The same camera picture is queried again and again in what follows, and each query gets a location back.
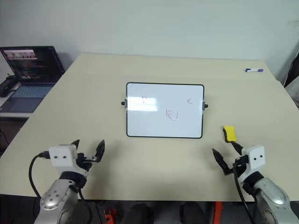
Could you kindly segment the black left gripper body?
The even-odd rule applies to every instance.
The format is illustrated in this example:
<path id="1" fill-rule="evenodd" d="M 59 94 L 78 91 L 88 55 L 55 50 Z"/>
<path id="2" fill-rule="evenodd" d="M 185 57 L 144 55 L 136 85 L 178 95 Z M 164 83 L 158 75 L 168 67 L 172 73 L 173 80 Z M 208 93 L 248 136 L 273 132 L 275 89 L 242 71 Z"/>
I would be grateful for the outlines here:
<path id="1" fill-rule="evenodd" d="M 85 157 L 83 153 L 77 154 L 76 164 L 85 171 L 89 172 L 92 162 L 97 162 L 97 156 Z"/>

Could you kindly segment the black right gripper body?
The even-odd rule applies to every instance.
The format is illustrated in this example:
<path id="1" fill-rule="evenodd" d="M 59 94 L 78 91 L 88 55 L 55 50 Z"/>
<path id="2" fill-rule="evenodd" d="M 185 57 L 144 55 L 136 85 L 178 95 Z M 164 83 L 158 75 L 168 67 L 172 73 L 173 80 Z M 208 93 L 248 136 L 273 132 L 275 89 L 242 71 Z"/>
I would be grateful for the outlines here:
<path id="1" fill-rule="evenodd" d="M 236 175 L 241 175 L 246 170 L 246 164 L 249 162 L 249 158 L 247 155 L 241 156 L 235 160 L 235 170 Z M 227 164 L 224 168 L 224 175 L 229 175 L 233 173 L 233 168 L 230 168 Z"/>

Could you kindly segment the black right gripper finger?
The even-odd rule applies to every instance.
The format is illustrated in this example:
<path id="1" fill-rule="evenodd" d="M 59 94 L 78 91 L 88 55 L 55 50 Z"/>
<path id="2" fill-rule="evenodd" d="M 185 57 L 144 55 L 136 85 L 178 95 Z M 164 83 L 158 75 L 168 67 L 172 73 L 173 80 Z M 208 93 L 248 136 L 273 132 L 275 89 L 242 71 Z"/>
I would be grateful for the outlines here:
<path id="1" fill-rule="evenodd" d="M 231 169 L 228 167 L 227 163 L 224 161 L 223 156 L 214 148 L 212 149 L 214 158 L 216 160 L 216 162 L 218 163 L 218 165 L 220 166 L 220 168 L 222 169 L 224 175 L 229 175 L 231 174 Z"/>
<path id="2" fill-rule="evenodd" d="M 239 154 L 242 155 L 242 149 L 243 147 L 241 145 L 239 145 L 237 142 L 232 141 L 231 142 L 233 148 L 235 149 L 235 151 Z"/>

